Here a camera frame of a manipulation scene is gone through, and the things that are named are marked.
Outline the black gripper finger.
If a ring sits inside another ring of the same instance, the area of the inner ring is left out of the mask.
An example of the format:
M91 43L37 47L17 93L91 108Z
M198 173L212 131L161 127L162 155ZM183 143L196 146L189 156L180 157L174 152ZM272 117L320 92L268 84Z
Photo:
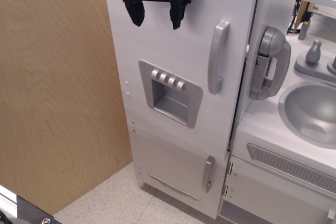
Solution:
M144 21L145 10L142 0L123 0L132 22L140 27Z
M180 28L186 4L187 0L170 0L170 19L174 30Z

